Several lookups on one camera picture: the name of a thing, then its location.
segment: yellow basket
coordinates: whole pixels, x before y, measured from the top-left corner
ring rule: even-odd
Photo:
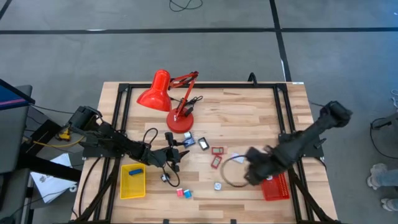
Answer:
[[[142,169],[142,173],[129,175],[129,171]],[[129,164],[121,167],[120,199],[145,197],[145,164]]]

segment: monitor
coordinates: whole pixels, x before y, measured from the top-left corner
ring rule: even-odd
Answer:
[[[30,103],[34,104],[35,100],[0,79],[0,110],[27,106]]]

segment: red plastic bin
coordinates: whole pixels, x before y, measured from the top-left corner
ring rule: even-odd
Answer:
[[[273,176],[272,180],[264,180],[261,184],[262,193],[267,201],[289,199],[285,174]]]

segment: wooden tabletop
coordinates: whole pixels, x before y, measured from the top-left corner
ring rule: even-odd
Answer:
[[[113,116],[118,85],[118,82],[104,83],[99,100],[98,109],[102,112],[104,120],[109,123]],[[287,86],[296,129],[305,129],[313,123],[305,87],[293,83],[288,83]],[[135,88],[132,91],[126,132],[130,139],[141,141],[147,129],[157,128],[159,135],[152,143],[152,148],[159,149],[167,145],[164,138],[164,133],[169,131],[165,123],[167,112],[138,105],[136,100],[144,90]],[[185,88],[177,88],[169,91],[169,95],[173,98],[181,98],[185,92]],[[203,99],[195,104],[193,110],[195,123],[191,132],[196,140],[205,137],[210,146],[226,147],[226,154],[222,156],[223,160],[231,157],[234,152],[244,154],[250,146],[262,149],[265,145],[275,146],[278,143],[277,135],[280,130],[274,94],[271,89],[194,88],[190,98],[194,96],[203,96]],[[282,93],[280,93],[280,98],[285,126],[289,127]],[[118,127],[120,127],[122,112],[123,107],[119,112]],[[148,134],[147,141],[152,136],[152,133]],[[174,134],[174,138],[182,141],[183,134]],[[162,169],[147,166],[144,198],[121,200],[119,175],[112,223],[161,223],[164,218],[169,219],[171,223],[229,223],[231,219],[237,219],[238,223],[295,223],[291,199],[267,202],[264,200],[260,186],[233,188],[223,182],[219,169],[210,167],[214,158],[210,150],[202,151],[198,144],[188,149],[190,152],[182,159],[181,171],[178,174],[181,178],[180,187],[190,189],[193,198],[177,197],[176,188],[161,181]],[[81,186],[94,161],[94,158],[85,161],[74,206],[76,212]],[[104,159],[101,159],[97,163],[88,179],[83,196],[83,210],[97,194],[103,161]],[[121,160],[122,165],[133,163],[135,161],[128,157]],[[311,158],[304,158],[303,164],[310,193],[326,214],[337,219],[325,168]],[[244,182],[245,167],[246,164],[231,161],[225,167],[227,179],[235,183]],[[177,180],[171,170],[170,175],[171,181],[175,183]],[[222,190],[214,190],[215,182],[222,183]],[[104,196],[101,218],[104,218],[106,211],[108,193]],[[301,194],[299,198],[302,215],[305,218]]]

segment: person's foot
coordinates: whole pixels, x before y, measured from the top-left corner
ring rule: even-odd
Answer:
[[[371,175],[366,179],[368,186],[373,188],[373,190],[377,190],[381,185],[380,183],[377,182],[375,177],[386,171],[387,171],[387,165],[385,164],[380,163],[373,165],[373,167],[371,168]]]
[[[382,203],[381,207],[389,212],[398,211],[398,209],[395,209],[394,206],[392,206],[391,199],[388,198],[381,199],[381,203]]]

